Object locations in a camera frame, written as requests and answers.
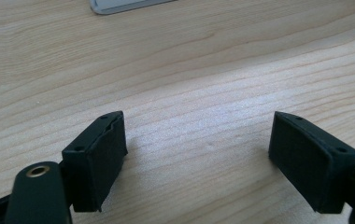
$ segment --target wood grain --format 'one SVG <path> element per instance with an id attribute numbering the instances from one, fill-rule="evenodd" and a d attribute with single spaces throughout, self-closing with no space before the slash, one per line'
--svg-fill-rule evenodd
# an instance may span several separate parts
<path id="1" fill-rule="evenodd" d="M 129 155 L 75 223 L 347 223 L 268 160 L 274 111 L 355 147 L 355 0 L 179 0 L 96 16 L 0 0 L 0 197 L 92 120 L 123 110 Z"/>

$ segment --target gray object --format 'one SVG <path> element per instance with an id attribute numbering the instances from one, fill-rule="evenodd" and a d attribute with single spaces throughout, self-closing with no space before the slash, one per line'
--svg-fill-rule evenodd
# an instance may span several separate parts
<path id="1" fill-rule="evenodd" d="M 176 0 L 90 0 L 92 10 L 101 15 L 149 7 Z"/>

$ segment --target black bracket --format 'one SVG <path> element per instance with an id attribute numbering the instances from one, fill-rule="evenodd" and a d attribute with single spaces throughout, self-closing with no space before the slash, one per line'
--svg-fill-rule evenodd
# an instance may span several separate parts
<path id="1" fill-rule="evenodd" d="M 60 164 L 21 170 L 11 195 L 0 199 L 0 223 L 72 223 L 76 212 L 101 211 L 128 153 L 121 111 L 96 119 L 63 151 Z"/>
<path id="2" fill-rule="evenodd" d="M 276 112 L 269 156 L 316 212 L 340 214 L 348 203 L 355 223 L 353 147 L 306 119 Z"/>

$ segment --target screw hole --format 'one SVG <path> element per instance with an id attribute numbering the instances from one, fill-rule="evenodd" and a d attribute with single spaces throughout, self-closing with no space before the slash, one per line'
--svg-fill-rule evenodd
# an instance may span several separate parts
<path id="1" fill-rule="evenodd" d="M 85 149 L 84 147 L 75 147 L 75 151 L 82 151 L 84 149 Z"/>
<path id="2" fill-rule="evenodd" d="M 337 148 L 337 150 L 339 151 L 339 152 L 348 152 L 345 148 L 343 148 L 343 147 L 338 147 Z"/>
<path id="3" fill-rule="evenodd" d="M 50 170 L 49 166 L 37 166 L 35 168 L 32 168 L 31 170 L 26 173 L 26 176 L 28 177 L 39 177 L 41 175 L 44 175 L 46 172 Z"/>

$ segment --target light wood tabletop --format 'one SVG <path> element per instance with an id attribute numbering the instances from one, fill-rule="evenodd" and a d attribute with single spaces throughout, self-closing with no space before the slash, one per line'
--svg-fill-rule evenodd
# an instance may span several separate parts
<path id="1" fill-rule="evenodd" d="M 0 197 L 97 117 L 129 154 L 74 223 L 347 223 L 268 159 L 275 111 L 355 147 L 355 0 L 178 0 L 110 16 L 0 0 Z"/>

